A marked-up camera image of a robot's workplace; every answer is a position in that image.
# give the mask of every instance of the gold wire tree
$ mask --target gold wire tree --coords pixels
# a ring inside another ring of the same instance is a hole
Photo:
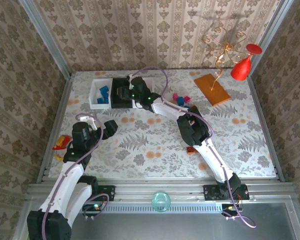
[[[209,51],[218,51],[217,52],[217,55],[213,55],[212,54],[212,57],[216,58],[216,61],[215,61],[215,68],[219,70],[219,72],[215,72],[215,75],[216,75],[216,79],[214,80],[213,82],[213,85],[211,87],[211,91],[214,89],[214,86],[215,86],[215,83],[216,81],[221,77],[222,75],[222,68],[219,66],[219,64],[223,64],[225,62],[225,56],[227,55],[228,58],[234,62],[235,64],[237,64],[238,62],[240,62],[240,60],[242,59],[242,57],[240,55],[237,55],[236,58],[237,58],[237,61],[233,60],[231,55],[229,54],[229,51],[232,51],[234,53],[240,53],[240,54],[247,54],[247,55],[250,55],[249,52],[242,52],[242,51],[238,51],[238,50],[235,50],[235,46],[238,45],[239,43],[243,42],[244,40],[246,40],[247,38],[247,35],[242,32],[242,31],[237,31],[235,33],[235,36],[240,39],[242,37],[244,37],[242,40],[240,41],[237,41],[235,43],[230,43],[229,42],[229,36],[228,36],[228,31],[223,28],[222,26],[219,26],[219,27],[216,27],[214,29],[217,33],[221,33],[221,30],[224,30],[225,31],[225,35],[224,35],[224,41],[222,42],[219,42],[218,40],[216,40],[215,37],[213,37],[211,34],[205,34],[201,37],[202,41],[206,44],[209,44],[210,43],[210,39],[211,38],[213,41],[215,41],[216,43],[218,43],[220,45],[219,48],[211,48],[209,49]]]

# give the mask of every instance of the pink block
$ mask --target pink block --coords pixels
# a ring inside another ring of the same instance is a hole
[[[172,95],[172,98],[173,98],[173,100],[177,101],[177,99],[178,99],[178,94],[177,94],[177,93],[174,93],[174,94]]]
[[[190,102],[191,98],[189,96],[185,96],[184,98],[184,102],[187,104],[188,102]]]

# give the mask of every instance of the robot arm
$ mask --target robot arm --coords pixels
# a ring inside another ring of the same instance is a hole
[[[87,123],[91,119],[81,120],[72,127],[72,147],[68,145],[62,170],[49,196],[38,211],[28,214],[27,226],[31,240],[69,240],[79,211],[91,196],[98,195],[97,178],[83,173],[101,136],[103,140],[113,136],[118,125],[114,120],[107,121],[101,131],[101,128]]]
[[[207,124],[197,117],[202,118],[197,107],[193,106],[188,109],[168,103],[159,94],[151,92],[140,76],[135,78],[128,76],[127,81],[130,83],[129,88],[119,87],[117,95],[122,99],[135,100],[143,109],[175,121],[178,124],[182,139],[203,156],[214,174],[220,192],[229,198],[226,177],[229,179],[232,194],[240,187],[241,181],[226,165],[214,147]]]

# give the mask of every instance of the wall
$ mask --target wall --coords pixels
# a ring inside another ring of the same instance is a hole
[[[300,0],[295,0],[252,75],[286,180],[300,202]]]
[[[37,179],[64,84],[18,1],[0,0],[0,240]]]
[[[71,70],[96,71],[213,67],[202,35],[218,36],[215,27],[243,31],[244,50],[259,42],[279,0],[34,2]]]

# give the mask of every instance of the floral tablecloth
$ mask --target floral tablecloth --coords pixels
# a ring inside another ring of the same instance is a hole
[[[260,125],[256,107],[247,81],[235,81],[230,70],[225,70],[220,84],[231,100],[212,107],[194,83],[196,78],[213,74],[213,69],[167,70],[169,87],[165,98],[172,94],[190,96],[190,105],[196,105],[202,116],[212,125],[216,149],[240,178],[275,178],[274,165]],[[90,112],[89,91],[93,79],[125,77],[131,71],[77,72],[73,81],[60,131],[71,135],[78,113]],[[141,76],[153,77],[155,92],[161,93],[165,77],[158,70],[149,70]],[[98,109],[92,111],[102,122],[116,120],[116,134],[101,142],[93,152],[85,170],[97,178],[157,178],[157,177],[211,177],[203,157],[188,155],[176,123],[143,109]],[[52,160],[49,177],[56,178],[62,163]]]

